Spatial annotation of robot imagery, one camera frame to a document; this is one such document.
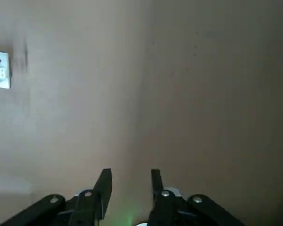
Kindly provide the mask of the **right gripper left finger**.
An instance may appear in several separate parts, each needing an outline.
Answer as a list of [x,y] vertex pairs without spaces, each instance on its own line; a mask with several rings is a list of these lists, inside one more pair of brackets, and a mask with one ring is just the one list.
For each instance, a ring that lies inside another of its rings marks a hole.
[[112,170],[103,169],[92,189],[66,200],[50,194],[2,222],[1,226],[94,226],[103,220],[112,194]]

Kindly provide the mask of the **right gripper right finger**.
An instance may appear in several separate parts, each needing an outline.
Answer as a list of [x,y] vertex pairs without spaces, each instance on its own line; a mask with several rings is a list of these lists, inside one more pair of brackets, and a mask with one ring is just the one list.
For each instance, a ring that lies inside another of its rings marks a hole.
[[151,170],[153,208],[149,226],[243,226],[230,212],[203,194],[184,199],[178,189],[163,186],[160,170]]

